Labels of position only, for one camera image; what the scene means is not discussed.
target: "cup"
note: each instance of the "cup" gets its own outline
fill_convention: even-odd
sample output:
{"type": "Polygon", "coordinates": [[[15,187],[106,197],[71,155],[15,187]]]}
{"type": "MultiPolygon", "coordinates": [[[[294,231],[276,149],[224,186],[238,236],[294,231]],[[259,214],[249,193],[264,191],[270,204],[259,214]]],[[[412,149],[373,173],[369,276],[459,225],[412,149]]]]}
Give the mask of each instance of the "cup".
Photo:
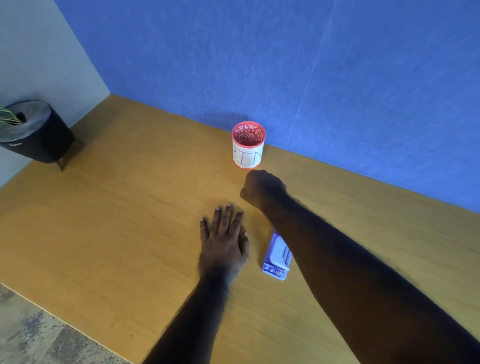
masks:
{"type": "Polygon", "coordinates": [[[245,170],[257,167],[262,161],[266,132],[254,121],[242,121],[232,130],[233,161],[245,170]]]}

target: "white wall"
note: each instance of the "white wall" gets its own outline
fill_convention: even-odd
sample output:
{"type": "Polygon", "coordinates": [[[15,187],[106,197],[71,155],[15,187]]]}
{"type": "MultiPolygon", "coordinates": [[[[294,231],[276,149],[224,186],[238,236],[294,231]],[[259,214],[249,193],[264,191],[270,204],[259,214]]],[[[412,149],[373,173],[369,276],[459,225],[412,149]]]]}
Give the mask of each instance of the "white wall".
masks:
{"type": "MultiPolygon", "coordinates": [[[[41,99],[72,126],[109,93],[54,0],[0,0],[0,106],[41,99]]],[[[29,161],[0,147],[0,186],[29,161]]]]}

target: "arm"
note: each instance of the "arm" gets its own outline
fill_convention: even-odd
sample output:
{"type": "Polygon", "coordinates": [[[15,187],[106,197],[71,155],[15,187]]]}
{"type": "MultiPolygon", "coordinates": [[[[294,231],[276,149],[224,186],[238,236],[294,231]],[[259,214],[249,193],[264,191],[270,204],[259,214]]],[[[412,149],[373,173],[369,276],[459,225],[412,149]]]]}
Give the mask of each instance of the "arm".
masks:
{"type": "Polygon", "coordinates": [[[264,170],[240,193],[280,233],[361,363],[480,363],[480,344],[393,269],[291,198],[264,170]]]}
{"type": "Polygon", "coordinates": [[[208,364],[233,280],[248,262],[249,242],[239,211],[217,207],[209,228],[200,221],[200,280],[143,364],[208,364]]]}

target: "forearm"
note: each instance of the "forearm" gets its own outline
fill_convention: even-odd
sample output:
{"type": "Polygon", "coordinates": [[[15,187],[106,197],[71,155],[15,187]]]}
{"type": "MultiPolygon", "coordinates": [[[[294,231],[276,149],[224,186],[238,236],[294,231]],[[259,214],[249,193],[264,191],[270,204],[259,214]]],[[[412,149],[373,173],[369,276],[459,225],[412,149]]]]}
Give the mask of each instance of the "forearm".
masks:
{"type": "Polygon", "coordinates": [[[477,355],[478,342],[430,299],[292,198],[269,198],[262,211],[361,362],[450,362],[459,357],[454,341],[477,355]]]}
{"type": "Polygon", "coordinates": [[[202,278],[144,364],[208,364],[227,297],[220,273],[202,278]]]}

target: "fist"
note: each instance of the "fist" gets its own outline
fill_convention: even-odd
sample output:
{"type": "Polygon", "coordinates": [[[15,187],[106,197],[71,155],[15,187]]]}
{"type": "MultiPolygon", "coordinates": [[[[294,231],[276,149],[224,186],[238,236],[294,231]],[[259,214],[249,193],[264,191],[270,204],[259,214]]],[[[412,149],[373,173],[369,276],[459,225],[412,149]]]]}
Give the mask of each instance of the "fist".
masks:
{"type": "Polygon", "coordinates": [[[240,197],[252,206],[262,210],[272,197],[287,194],[283,182],[265,170],[251,170],[245,178],[245,185],[240,191],[240,197]]]}
{"type": "Polygon", "coordinates": [[[209,274],[220,274],[227,287],[240,274],[249,258],[247,232],[241,224],[243,211],[237,212],[232,223],[231,216],[232,204],[228,204],[225,210],[221,206],[215,209],[210,226],[205,218],[200,220],[200,279],[209,274]]]}

